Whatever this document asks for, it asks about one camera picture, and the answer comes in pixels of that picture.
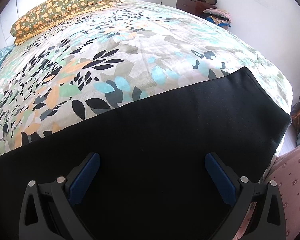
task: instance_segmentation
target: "pink folded cloth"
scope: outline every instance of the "pink folded cloth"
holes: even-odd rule
[[[286,217],[287,240],[300,232],[300,146],[278,157],[265,183],[275,180],[278,184]],[[249,224],[254,208],[247,213],[234,240],[241,238]]]
[[[219,16],[224,16],[229,19],[229,22],[231,22],[231,16],[226,10],[220,10],[220,9],[206,9],[203,11],[203,13],[210,13],[212,15],[219,15]]]

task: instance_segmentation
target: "silver screw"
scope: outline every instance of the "silver screw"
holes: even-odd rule
[[[34,186],[34,184],[35,184],[35,181],[34,181],[34,180],[31,180],[31,181],[29,181],[28,186],[29,186],[29,187],[32,187],[32,186]]]
[[[277,186],[277,182],[276,182],[275,180],[271,180],[271,181],[270,181],[270,184],[271,184],[272,186],[274,186],[274,187]]]
[[[246,177],[246,176],[242,176],[240,178],[240,180],[243,182],[243,183],[247,183],[249,181],[249,179]]]
[[[58,183],[62,183],[62,182],[64,182],[65,180],[66,180],[66,178],[63,177],[63,176],[57,178],[57,182],[58,182]]]

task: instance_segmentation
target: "blue pad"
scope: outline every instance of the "blue pad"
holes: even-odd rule
[[[211,153],[205,156],[204,165],[224,203],[233,207],[237,201],[236,188]]]
[[[100,167],[100,156],[94,153],[69,188],[69,203],[79,204]]]

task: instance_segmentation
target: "bedsheet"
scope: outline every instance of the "bedsheet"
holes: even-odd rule
[[[243,66],[289,113],[292,88],[279,69],[208,21],[139,1],[77,16],[15,47],[3,62],[0,155],[127,103]]]

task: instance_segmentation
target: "wooden cabinet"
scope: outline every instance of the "wooden cabinet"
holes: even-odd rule
[[[200,17],[205,9],[216,7],[198,0],[177,0],[176,8]]]

